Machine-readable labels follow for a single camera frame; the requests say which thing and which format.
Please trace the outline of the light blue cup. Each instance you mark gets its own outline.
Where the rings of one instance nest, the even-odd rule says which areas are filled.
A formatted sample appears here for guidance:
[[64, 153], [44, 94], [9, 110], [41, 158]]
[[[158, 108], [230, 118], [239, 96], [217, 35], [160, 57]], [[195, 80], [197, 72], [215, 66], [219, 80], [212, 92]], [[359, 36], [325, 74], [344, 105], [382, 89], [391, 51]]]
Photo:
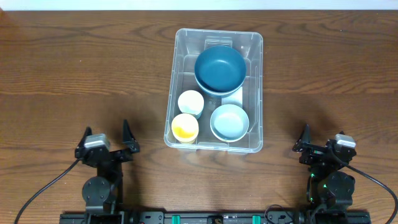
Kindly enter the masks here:
[[203, 112], [203, 108], [197, 108], [197, 109], [188, 108], [188, 109], [186, 109], [186, 113], [194, 116], [196, 119], [200, 118], [202, 112]]

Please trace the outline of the yellow small bowl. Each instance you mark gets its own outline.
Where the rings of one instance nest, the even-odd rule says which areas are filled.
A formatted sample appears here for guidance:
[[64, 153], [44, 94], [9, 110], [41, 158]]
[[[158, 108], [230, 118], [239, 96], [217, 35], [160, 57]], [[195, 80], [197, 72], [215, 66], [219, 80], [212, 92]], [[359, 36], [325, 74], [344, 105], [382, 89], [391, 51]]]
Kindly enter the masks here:
[[244, 136], [235, 136], [235, 137], [225, 137], [225, 136], [215, 136], [217, 139], [223, 142], [236, 142], [242, 139]]

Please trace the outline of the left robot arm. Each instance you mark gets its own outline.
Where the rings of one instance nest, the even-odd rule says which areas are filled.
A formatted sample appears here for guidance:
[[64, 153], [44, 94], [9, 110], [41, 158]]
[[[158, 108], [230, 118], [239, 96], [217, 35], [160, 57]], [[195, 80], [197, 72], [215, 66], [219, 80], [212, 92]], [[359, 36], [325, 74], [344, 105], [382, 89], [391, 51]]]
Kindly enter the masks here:
[[83, 223], [129, 223], [129, 213], [123, 209], [122, 163], [133, 160], [140, 146], [131, 132], [128, 121], [123, 121], [124, 149], [110, 151], [105, 134], [93, 134], [87, 127], [75, 149], [75, 158], [96, 169], [96, 176], [82, 188], [86, 203]]

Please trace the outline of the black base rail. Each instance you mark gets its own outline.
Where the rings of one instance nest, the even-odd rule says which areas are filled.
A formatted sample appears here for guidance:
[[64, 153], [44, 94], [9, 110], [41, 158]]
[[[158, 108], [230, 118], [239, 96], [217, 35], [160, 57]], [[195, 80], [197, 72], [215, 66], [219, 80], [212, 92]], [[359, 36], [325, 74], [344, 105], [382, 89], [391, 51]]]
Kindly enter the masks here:
[[293, 212], [269, 211], [263, 213], [164, 213], [120, 212], [115, 215], [88, 215], [84, 213], [61, 214], [61, 224], [121, 223], [121, 224], [261, 224], [306, 223], [304, 215]]

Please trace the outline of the white label in bin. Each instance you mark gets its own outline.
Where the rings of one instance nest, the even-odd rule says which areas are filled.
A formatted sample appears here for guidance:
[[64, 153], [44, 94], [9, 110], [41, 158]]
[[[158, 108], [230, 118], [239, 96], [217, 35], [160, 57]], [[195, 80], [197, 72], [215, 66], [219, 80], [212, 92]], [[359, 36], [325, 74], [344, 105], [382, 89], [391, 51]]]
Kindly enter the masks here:
[[243, 107], [243, 88], [239, 87], [232, 95], [221, 99], [222, 105], [236, 105], [240, 108]]

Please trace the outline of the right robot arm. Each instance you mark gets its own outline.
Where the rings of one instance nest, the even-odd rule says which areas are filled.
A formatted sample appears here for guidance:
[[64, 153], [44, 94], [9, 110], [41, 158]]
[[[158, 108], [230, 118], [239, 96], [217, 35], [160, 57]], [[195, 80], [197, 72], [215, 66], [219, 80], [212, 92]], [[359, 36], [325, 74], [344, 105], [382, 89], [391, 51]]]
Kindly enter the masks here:
[[354, 177], [340, 171], [356, 155], [356, 143], [340, 132], [324, 146], [311, 143], [305, 125], [292, 150], [301, 153], [299, 163], [308, 165], [307, 200], [310, 205], [295, 212], [294, 223], [348, 223], [347, 208], [353, 204]]

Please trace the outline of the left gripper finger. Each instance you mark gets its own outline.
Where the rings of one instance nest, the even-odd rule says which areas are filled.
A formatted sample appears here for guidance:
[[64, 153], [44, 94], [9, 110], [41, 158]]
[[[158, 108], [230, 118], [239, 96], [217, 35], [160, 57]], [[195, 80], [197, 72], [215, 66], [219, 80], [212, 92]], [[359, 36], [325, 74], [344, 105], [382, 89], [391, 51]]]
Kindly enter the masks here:
[[131, 132], [128, 121], [123, 121], [123, 144], [127, 146], [130, 152], [139, 152], [139, 143]]
[[77, 148], [82, 148], [82, 147], [84, 147], [84, 143], [85, 143], [85, 141], [86, 141], [86, 138], [87, 138], [88, 136], [91, 136], [91, 135], [92, 135], [92, 130], [91, 130], [91, 128], [88, 126], [88, 127], [86, 127], [85, 132], [84, 132], [84, 134], [83, 134], [83, 137], [81, 138], [80, 142], [78, 143]]

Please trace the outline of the pink cup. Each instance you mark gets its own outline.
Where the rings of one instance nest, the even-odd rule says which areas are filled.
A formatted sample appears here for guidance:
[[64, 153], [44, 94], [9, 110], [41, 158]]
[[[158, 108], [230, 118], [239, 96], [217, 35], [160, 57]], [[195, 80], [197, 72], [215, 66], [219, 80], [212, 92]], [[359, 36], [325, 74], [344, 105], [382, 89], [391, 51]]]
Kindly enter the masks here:
[[198, 133], [174, 133], [174, 137], [182, 144], [193, 144], [197, 139]]

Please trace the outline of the yellow cup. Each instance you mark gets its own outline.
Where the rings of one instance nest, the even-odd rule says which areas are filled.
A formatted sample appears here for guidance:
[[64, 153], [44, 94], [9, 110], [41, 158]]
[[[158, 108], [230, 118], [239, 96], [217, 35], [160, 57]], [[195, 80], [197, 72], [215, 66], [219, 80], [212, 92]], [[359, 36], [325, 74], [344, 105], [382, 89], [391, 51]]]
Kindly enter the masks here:
[[182, 113], [172, 120], [172, 133], [198, 133], [199, 125], [197, 119], [187, 113]]
[[179, 144], [193, 144], [195, 143], [196, 139], [186, 141], [186, 140], [177, 140]]

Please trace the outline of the clear plastic storage bin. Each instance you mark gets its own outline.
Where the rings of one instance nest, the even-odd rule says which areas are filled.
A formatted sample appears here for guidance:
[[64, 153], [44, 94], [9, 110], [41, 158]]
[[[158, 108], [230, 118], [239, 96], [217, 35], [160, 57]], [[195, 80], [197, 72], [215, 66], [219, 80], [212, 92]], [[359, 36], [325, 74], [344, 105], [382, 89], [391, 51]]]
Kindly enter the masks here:
[[[264, 142], [262, 120], [263, 42], [262, 35], [257, 32], [188, 28], [177, 31], [165, 119], [164, 141], [166, 145], [181, 151], [206, 149], [227, 151], [230, 154], [252, 154], [262, 149]], [[216, 45], [225, 45], [237, 50], [246, 63], [246, 78], [242, 85], [242, 109], [249, 117], [248, 131], [242, 139], [236, 142], [223, 142], [217, 139], [211, 132], [210, 118], [212, 112], [222, 105], [222, 97], [214, 97], [202, 92], [204, 109], [198, 119], [198, 137], [193, 144], [179, 144], [173, 136], [171, 128], [172, 120], [181, 113], [178, 108], [178, 98], [187, 90], [201, 90], [195, 80], [195, 62], [204, 50]]]

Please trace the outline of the cream cup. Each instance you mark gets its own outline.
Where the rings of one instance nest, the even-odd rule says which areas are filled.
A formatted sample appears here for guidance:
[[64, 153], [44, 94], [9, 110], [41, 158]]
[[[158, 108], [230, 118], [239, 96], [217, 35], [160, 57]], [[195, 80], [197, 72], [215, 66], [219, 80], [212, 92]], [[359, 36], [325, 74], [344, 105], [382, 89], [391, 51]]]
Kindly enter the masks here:
[[204, 97], [195, 90], [187, 90], [178, 98], [178, 108], [182, 113], [199, 115], [204, 108]]

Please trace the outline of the grey small bowl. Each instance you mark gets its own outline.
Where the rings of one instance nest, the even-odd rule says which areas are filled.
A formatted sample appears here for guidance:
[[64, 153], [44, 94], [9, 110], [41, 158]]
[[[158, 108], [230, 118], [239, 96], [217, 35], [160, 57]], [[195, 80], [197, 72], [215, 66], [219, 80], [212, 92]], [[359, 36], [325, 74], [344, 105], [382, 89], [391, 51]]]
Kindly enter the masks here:
[[210, 128], [214, 136], [245, 136], [249, 128], [249, 117], [236, 105], [221, 105], [211, 114]]

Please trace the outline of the dark blue bowl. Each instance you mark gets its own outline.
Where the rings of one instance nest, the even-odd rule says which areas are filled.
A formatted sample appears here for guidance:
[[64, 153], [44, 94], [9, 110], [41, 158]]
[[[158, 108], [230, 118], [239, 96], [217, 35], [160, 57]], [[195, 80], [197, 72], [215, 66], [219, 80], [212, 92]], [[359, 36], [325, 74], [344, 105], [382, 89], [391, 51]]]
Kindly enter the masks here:
[[235, 49], [216, 45], [204, 50], [194, 66], [195, 78], [205, 80], [214, 78], [246, 78], [246, 63], [243, 56]]
[[214, 78], [210, 77], [205, 79], [204, 81], [195, 78], [198, 86], [208, 95], [214, 97], [228, 97], [238, 91], [240, 87], [242, 87], [244, 83], [243, 78]]

